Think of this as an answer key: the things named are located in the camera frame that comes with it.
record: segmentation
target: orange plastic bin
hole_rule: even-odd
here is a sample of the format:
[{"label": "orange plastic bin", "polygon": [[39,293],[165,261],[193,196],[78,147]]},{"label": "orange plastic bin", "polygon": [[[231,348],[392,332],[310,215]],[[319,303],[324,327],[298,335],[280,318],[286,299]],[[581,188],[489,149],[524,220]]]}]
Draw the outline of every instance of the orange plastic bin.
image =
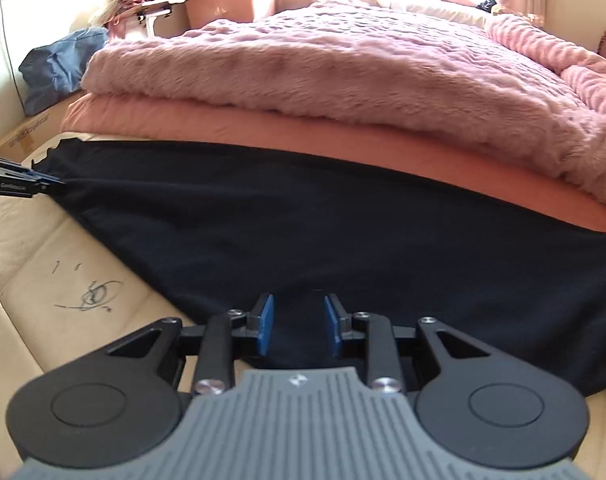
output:
[{"label": "orange plastic bin", "polygon": [[274,14],[274,0],[187,0],[185,6],[190,28],[219,18],[249,23]]}]

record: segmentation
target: pink fluffy blanket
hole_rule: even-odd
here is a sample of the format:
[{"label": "pink fluffy blanket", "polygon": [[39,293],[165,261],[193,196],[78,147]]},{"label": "pink fluffy blanket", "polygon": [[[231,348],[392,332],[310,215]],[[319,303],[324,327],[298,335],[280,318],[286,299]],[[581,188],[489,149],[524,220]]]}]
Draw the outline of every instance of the pink fluffy blanket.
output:
[{"label": "pink fluffy blanket", "polygon": [[430,132],[606,203],[606,62],[532,31],[511,16],[485,33],[325,3],[111,44],[91,59],[83,87]]}]

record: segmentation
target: beige mattress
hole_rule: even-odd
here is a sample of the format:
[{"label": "beige mattress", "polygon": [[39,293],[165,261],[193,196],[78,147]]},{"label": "beige mattress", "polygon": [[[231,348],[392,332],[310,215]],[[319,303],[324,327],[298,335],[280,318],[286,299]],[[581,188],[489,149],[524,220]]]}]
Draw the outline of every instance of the beige mattress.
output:
[{"label": "beige mattress", "polygon": [[[113,281],[123,285],[109,308],[71,308],[91,286]],[[0,197],[0,480],[21,464],[4,415],[22,384],[165,316],[187,320],[51,199]],[[592,423],[577,460],[606,479],[606,391],[589,404]]]}]

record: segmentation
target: ink mark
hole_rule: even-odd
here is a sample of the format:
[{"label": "ink mark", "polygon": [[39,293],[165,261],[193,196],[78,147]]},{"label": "ink mark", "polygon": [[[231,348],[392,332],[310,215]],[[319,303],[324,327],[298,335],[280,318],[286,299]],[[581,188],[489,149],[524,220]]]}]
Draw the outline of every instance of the ink mark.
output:
[{"label": "ink mark", "polygon": [[79,310],[80,312],[87,312],[88,310],[94,310],[95,308],[104,308],[107,312],[112,312],[112,307],[109,303],[112,300],[115,300],[119,295],[122,285],[123,282],[118,282],[116,280],[103,282],[99,285],[96,285],[96,282],[92,282],[90,283],[90,286],[88,286],[88,291],[81,295],[78,305],[65,306],[56,304],[55,306]]}]

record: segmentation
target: cable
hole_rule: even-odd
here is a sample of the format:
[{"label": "cable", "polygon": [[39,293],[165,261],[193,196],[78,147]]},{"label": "cable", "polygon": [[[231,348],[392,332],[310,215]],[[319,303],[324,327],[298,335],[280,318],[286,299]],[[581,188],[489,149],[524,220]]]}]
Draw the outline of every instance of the cable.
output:
[{"label": "cable", "polygon": [[1,17],[1,31],[3,32],[3,43],[6,46],[6,54],[8,54],[8,63],[10,64],[10,73],[12,75],[12,81],[14,82],[14,89],[16,90],[16,95],[19,98],[19,102],[21,103],[21,109],[24,111],[24,116],[26,116],[26,106],[24,105],[23,98],[21,97],[21,92],[19,91],[19,85],[16,84],[16,76],[14,75],[14,68],[12,67],[12,58],[10,57],[10,49],[8,48],[8,37],[6,36],[6,19],[3,16],[3,4],[0,0],[0,17]]}]

